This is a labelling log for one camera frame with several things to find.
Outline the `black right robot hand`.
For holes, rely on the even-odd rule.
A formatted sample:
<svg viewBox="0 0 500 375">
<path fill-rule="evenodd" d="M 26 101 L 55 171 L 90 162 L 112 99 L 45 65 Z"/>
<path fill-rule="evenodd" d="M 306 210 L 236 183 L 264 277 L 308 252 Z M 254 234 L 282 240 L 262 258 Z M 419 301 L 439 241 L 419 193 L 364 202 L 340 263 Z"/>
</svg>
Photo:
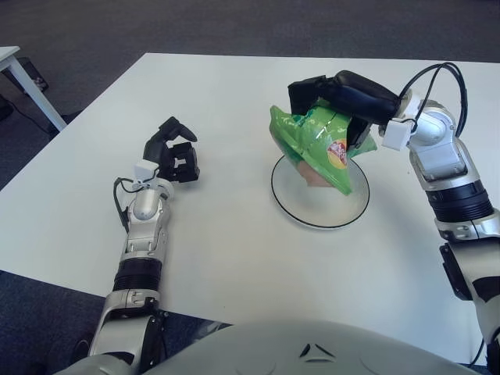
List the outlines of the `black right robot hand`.
<svg viewBox="0 0 500 375">
<path fill-rule="evenodd" d="M 349 70 L 333 77 L 318 76 L 288 85 L 291 112 L 305 115 L 320 99 L 351 118 L 347 149 L 359 148 L 373 124 L 385 125 L 395 117 L 401 99 L 386 87 Z"/>
</svg>

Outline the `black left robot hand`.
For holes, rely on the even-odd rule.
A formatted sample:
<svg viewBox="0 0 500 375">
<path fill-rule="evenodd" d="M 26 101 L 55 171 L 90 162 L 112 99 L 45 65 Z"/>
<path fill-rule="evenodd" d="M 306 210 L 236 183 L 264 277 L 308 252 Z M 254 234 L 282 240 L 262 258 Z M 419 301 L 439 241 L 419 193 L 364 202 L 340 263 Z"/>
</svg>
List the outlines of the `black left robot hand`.
<svg viewBox="0 0 500 375">
<path fill-rule="evenodd" d="M 187 183 L 199 178 L 195 134 L 171 116 L 146 142 L 143 159 L 156 163 L 155 175 L 164 180 Z"/>
</svg>

